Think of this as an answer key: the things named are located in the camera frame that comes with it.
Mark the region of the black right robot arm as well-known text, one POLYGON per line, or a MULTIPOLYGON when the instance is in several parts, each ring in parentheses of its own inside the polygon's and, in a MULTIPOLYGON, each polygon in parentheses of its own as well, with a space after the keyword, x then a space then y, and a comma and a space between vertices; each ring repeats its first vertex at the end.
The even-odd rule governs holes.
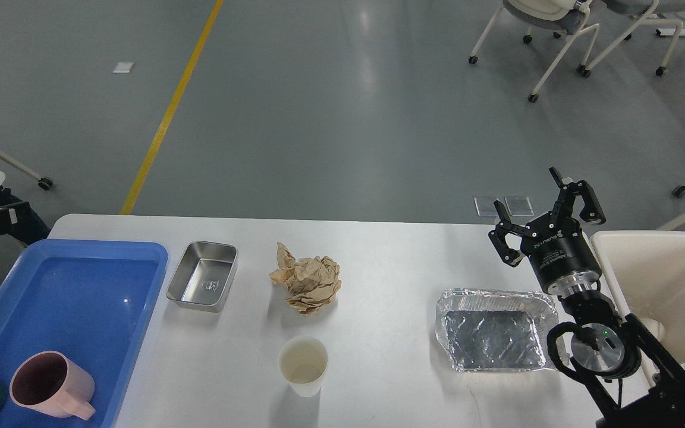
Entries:
POLYGON ((601 291, 603 271, 581 226, 607 219, 592 186, 566 181, 555 167, 549 173, 559 190, 552 209, 517 225, 497 200, 498 224, 488 236, 506 265, 529 260, 541 290, 557 298, 573 318, 547 334, 550 360, 587 389, 602 414, 597 427, 685 427, 685 369, 635 314, 620 315, 601 291), (643 355, 659 370, 655 384, 623 405, 603 381, 621 383, 635 374, 643 355))

